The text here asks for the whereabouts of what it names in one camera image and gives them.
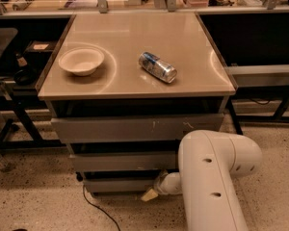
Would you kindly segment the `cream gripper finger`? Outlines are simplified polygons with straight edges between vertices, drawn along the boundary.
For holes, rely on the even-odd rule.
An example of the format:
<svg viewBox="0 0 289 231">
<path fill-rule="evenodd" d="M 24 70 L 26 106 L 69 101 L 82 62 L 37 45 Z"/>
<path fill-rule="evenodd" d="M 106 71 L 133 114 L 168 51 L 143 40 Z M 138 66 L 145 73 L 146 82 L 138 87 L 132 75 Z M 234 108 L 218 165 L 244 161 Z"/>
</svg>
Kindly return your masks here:
<svg viewBox="0 0 289 231">
<path fill-rule="evenodd" d="M 158 196 L 158 192 L 156 192 L 154 189 L 150 188 L 148 189 L 141 197 L 141 201 L 147 202 L 150 201 Z"/>
</svg>

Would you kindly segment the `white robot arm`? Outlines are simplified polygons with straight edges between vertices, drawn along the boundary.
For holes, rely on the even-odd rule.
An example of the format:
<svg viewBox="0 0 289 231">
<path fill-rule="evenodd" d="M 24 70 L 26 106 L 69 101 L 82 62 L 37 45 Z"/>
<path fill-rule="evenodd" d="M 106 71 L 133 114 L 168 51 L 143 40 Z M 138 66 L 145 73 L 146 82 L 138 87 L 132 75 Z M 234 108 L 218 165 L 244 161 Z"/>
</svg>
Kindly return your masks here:
<svg viewBox="0 0 289 231">
<path fill-rule="evenodd" d="M 188 231 L 249 231 L 232 179 L 261 162 L 259 145 L 246 136 L 193 131 L 179 144 L 179 171 L 160 173 L 142 200 L 181 193 Z"/>
</svg>

